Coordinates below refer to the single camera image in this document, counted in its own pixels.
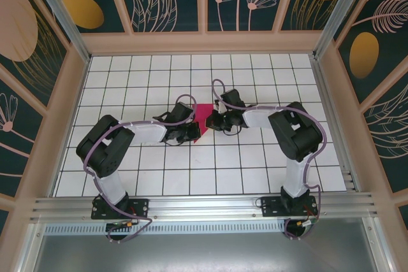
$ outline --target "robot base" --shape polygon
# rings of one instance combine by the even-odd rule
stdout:
[[[306,217],[307,210],[304,206],[314,215],[317,215],[316,198],[309,195],[309,191],[300,197],[292,199],[290,205],[288,205],[283,193],[281,196],[261,197],[256,203],[257,205],[259,205],[259,201],[261,201],[260,208],[262,208],[263,217]]]
[[[126,213],[131,215],[136,214],[139,217],[147,217],[149,211],[148,199],[128,199],[126,206],[121,208]],[[104,199],[96,198],[92,201],[91,219],[93,220],[113,220],[122,219],[129,220],[129,217],[123,216],[120,213],[111,209]]]

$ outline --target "red object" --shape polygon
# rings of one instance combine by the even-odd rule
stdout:
[[[211,115],[213,109],[213,104],[197,104],[196,118],[194,119],[194,122],[198,122],[201,136],[203,136],[208,130],[208,128],[205,126],[205,121]]]

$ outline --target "white grid tile floor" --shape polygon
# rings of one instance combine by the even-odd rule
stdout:
[[[309,184],[320,184],[323,192],[346,190],[308,55],[143,55],[92,58],[54,195],[96,196],[75,148],[99,118],[150,120],[171,110],[182,94],[213,103],[214,78],[227,90],[236,88],[247,104],[302,102],[329,141],[312,162]],[[179,147],[130,147],[119,176],[131,196],[260,194],[280,191],[285,166],[272,129],[243,129],[238,136],[208,130]]]

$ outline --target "enclosure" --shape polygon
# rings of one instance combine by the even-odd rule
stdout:
[[[408,0],[0,5],[1,271],[406,271]],[[246,105],[299,101],[326,131],[308,238],[257,205],[286,176],[273,131],[205,127],[214,79]],[[76,147],[104,115],[152,120],[183,94],[201,138],[129,147],[119,177],[153,223],[110,245]]]

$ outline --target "purple cable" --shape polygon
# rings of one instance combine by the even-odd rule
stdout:
[[[95,142],[95,144],[94,144],[94,145],[92,146],[92,148],[89,150],[89,152],[88,152],[88,154],[87,154],[87,156],[86,156],[86,158],[85,158],[85,160],[84,160],[84,171],[85,171],[87,174],[89,174],[89,175],[91,175],[91,176],[93,177],[95,187],[97,188],[99,194],[100,194],[101,197],[109,204],[109,206],[110,206],[113,210],[115,210],[115,211],[117,211],[118,213],[120,213],[121,215],[127,216],[127,217],[129,217],[129,218],[131,218],[131,219],[149,221],[147,224],[145,224],[144,226],[142,226],[142,228],[140,228],[140,229],[139,229],[137,232],[135,232],[134,234],[129,235],[129,236],[126,236],[126,237],[123,238],[122,240],[118,240],[118,241],[117,241],[117,240],[113,240],[113,239],[110,237],[110,234],[112,233],[112,231],[113,231],[115,228],[110,229],[110,230],[108,231],[108,238],[109,238],[109,240],[110,240],[111,243],[117,243],[117,244],[119,244],[119,243],[121,243],[121,242],[126,242],[126,241],[129,241],[129,240],[133,239],[133,238],[136,237],[140,232],[142,232],[146,227],[148,227],[148,226],[153,222],[153,220],[152,220],[151,218],[139,217],[139,216],[131,215],[130,213],[126,213],[126,212],[124,212],[124,211],[118,209],[118,207],[116,207],[112,202],[110,202],[109,199],[108,199],[108,197],[107,197],[105,194],[103,194],[102,188],[101,188],[101,186],[99,185],[98,181],[96,180],[96,174],[95,174],[95,172],[90,171],[90,170],[88,169],[88,167],[87,167],[88,162],[89,162],[89,159],[91,158],[91,155],[95,152],[96,147],[99,146],[99,144],[100,144],[110,133],[114,132],[114,130],[116,130],[116,129],[120,128],[120,127],[127,127],[127,126],[129,126],[129,125],[138,125],[138,124],[158,124],[158,125],[167,125],[167,126],[175,126],[175,125],[185,124],[187,121],[189,121],[190,119],[192,119],[192,118],[195,116],[196,111],[197,111],[197,100],[196,100],[192,95],[184,94],[184,95],[181,95],[181,96],[179,96],[179,97],[177,98],[176,103],[178,103],[178,101],[179,101],[180,98],[182,98],[182,97],[190,97],[190,98],[193,100],[193,103],[194,103],[193,112],[192,112],[192,113],[190,114],[190,116],[188,116],[186,119],[184,119],[184,120],[182,120],[182,121],[180,121],[180,122],[176,122],[176,123],[166,123],[166,122],[156,122],[156,121],[134,121],[134,122],[124,122],[124,123],[121,123],[121,124],[117,124],[117,125],[115,125],[114,127],[111,127],[109,130],[107,130],[107,132],[104,133],[104,135],[102,135],[102,136],[100,137],[100,139],[98,139],[98,140]]]
[[[317,209],[317,216],[316,216],[316,218],[319,219],[319,216],[320,216],[320,208],[321,208],[321,189],[320,189],[320,185],[317,184],[317,185],[315,185],[315,186],[309,186],[309,185],[307,184],[306,177],[307,177],[307,172],[308,172],[308,170],[309,170],[310,162],[311,162],[316,156],[318,156],[318,155],[324,150],[324,148],[326,148],[326,145],[327,145],[327,135],[326,135],[326,132],[324,131],[323,126],[320,124],[320,122],[318,122],[314,117],[310,116],[308,113],[305,113],[304,111],[298,110],[297,108],[290,108],[290,107],[287,107],[287,106],[258,106],[258,105],[257,105],[257,106],[250,106],[250,107],[247,107],[247,108],[243,108],[243,107],[240,107],[240,106],[235,106],[235,105],[226,103],[226,102],[224,102],[224,101],[222,100],[222,98],[215,92],[215,85],[214,85],[215,82],[219,82],[219,83],[222,85],[222,90],[223,90],[223,92],[225,92],[225,84],[224,84],[224,82],[222,82],[220,79],[214,79],[214,80],[212,80],[211,88],[212,88],[212,93],[213,93],[213,95],[214,95],[223,105],[228,106],[229,108],[233,108],[233,109],[236,109],[236,110],[242,110],[242,111],[249,111],[249,110],[286,110],[286,111],[293,111],[293,112],[295,112],[295,113],[298,113],[298,114],[301,114],[301,115],[307,117],[308,119],[310,119],[311,121],[313,121],[313,122],[317,125],[317,127],[318,127],[319,130],[321,131],[321,134],[323,135],[323,145],[321,146],[321,148],[320,148],[318,151],[314,152],[314,153],[307,159],[306,165],[305,165],[305,169],[303,170],[303,184],[304,184],[304,186],[306,186],[306,188],[308,188],[308,189],[315,189],[315,188],[317,188],[318,199],[319,199],[319,207],[318,207],[318,209]],[[289,218],[289,219],[287,219],[287,220],[285,221],[284,234],[285,234],[286,237],[288,237],[288,238],[290,238],[290,239],[292,239],[292,238],[298,238],[298,239],[300,240],[299,237],[296,237],[295,235],[293,235],[293,234],[291,234],[291,233],[288,232],[287,227],[288,227],[288,223],[289,223],[290,220],[291,220],[291,219]],[[310,229],[306,234],[304,234],[303,237],[307,237],[307,236],[310,234],[311,230],[312,230],[312,229]]]

